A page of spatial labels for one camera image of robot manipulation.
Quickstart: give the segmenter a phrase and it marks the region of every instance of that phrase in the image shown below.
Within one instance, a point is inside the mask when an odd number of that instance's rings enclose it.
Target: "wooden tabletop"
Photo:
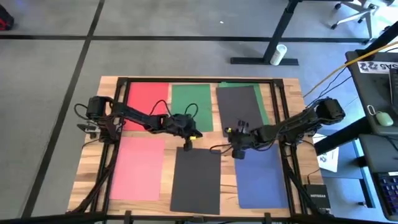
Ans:
[[[101,77],[101,81],[98,88],[97,95],[99,96],[110,96],[114,97],[114,91],[116,89],[116,82],[119,77]],[[285,94],[287,104],[289,108],[290,116],[293,116],[304,109],[304,100],[300,89],[299,80],[296,78],[284,78]],[[203,133],[203,138],[193,141],[193,146],[196,148],[208,149],[215,144],[228,143],[227,139],[223,137],[221,130],[220,114],[218,111],[216,87],[217,83],[210,83],[211,89],[211,102],[213,112],[213,132]],[[171,87],[169,85],[169,98],[167,104],[171,107]],[[272,107],[271,91],[269,84],[260,84],[261,94],[263,97],[264,107],[267,111],[267,115],[271,124],[275,124],[274,110]],[[280,100],[279,91],[277,91],[279,114],[283,119],[283,109]],[[178,138],[169,134],[153,135],[142,131],[123,131],[123,136],[134,136],[134,137],[145,137],[145,138],[164,138],[165,154],[164,163],[162,169],[162,181],[160,190],[160,200],[155,202],[133,202],[125,200],[110,200],[108,214],[112,215],[124,215],[126,210],[131,210],[132,215],[151,215],[151,216],[193,216],[193,213],[183,212],[171,212],[170,211],[170,199],[172,193],[172,184],[174,177],[174,165],[176,148],[181,147],[184,144],[182,138]],[[68,209],[72,210],[77,207],[80,202],[87,196],[88,192],[95,184],[98,166],[100,163],[100,157],[103,150],[103,144],[100,142],[94,142],[87,145],[81,152],[80,163],[76,173],[75,182],[73,184],[73,190],[69,200]],[[318,170],[318,161],[315,150],[312,145],[308,143],[302,143],[298,145],[297,157],[300,165],[301,178],[303,183],[307,183],[307,175]],[[311,183],[322,184],[322,176],[320,171],[311,174]],[[300,203],[294,184],[291,183],[295,209],[297,212],[300,211]],[[275,209],[242,209],[238,203],[238,190],[236,186],[236,175],[234,169],[234,159],[230,154],[221,156],[221,195],[220,195],[220,215],[221,217],[263,217],[265,212],[269,212],[272,217],[289,217],[288,208],[275,208]]]

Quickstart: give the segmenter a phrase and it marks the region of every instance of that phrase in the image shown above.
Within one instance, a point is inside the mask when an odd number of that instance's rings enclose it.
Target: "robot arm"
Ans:
[[[345,113],[337,100],[325,98],[317,100],[301,113],[279,124],[263,125],[246,131],[248,124],[239,122],[239,128],[227,128],[228,141],[231,143],[235,159],[244,159],[245,149],[259,149],[270,146],[276,139],[283,138],[287,144],[302,140],[305,133],[315,134],[322,124],[331,125],[340,122]]]
[[[112,114],[105,113],[106,104],[112,108]],[[145,114],[122,103],[115,102],[110,97],[94,96],[90,98],[87,106],[86,117],[94,121],[100,128],[99,141],[113,143],[119,140],[118,129],[113,124],[113,118],[125,118],[137,124],[152,134],[168,133],[185,139],[184,149],[192,148],[192,138],[202,137],[196,129],[196,122],[190,114]]]

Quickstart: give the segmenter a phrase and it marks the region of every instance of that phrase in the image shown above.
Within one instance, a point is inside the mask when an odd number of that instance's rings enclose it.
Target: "dark green paper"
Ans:
[[[263,124],[269,124],[268,115],[264,105],[262,104],[262,95],[260,85],[258,83],[227,83],[221,82],[218,87],[242,87],[242,86],[253,86],[254,92],[256,93],[257,103],[259,104],[260,114]]]
[[[210,84],[172,86],[172,114],[184,114],[190,103],[196,103],[199,107],[198,114],[194,117],[197,130],[213,131]],[[187,113],[194,115],[195,111],[196,106],[190,106]]]

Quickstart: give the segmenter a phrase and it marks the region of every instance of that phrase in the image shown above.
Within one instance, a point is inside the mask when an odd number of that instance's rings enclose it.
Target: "red paper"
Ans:
[[[169,95],[169,84],[168,83],[131,83],[129,98],[127,105],[139,110],[143,113],[149,114],[156,102],[159,100],[167,101]],[[160,102],[153,114],[166,114],[167,110],[164,103]],[[126,131],[145,131],[145,129],[136,123],[126,120],[126,124],[123,126],[123,130]]]
[[[110,199],[159,200],[163,139],[122,137]]]

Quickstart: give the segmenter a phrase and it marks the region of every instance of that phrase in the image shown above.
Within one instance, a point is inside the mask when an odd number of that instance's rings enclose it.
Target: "black paper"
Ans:
[[[221,127],[237,128],[238,121],[249,123],[248,130],[262,126],[262,118],[253,86],[217,88]]]
[[[170,211],[220,214],[221,154],[177,148]]]

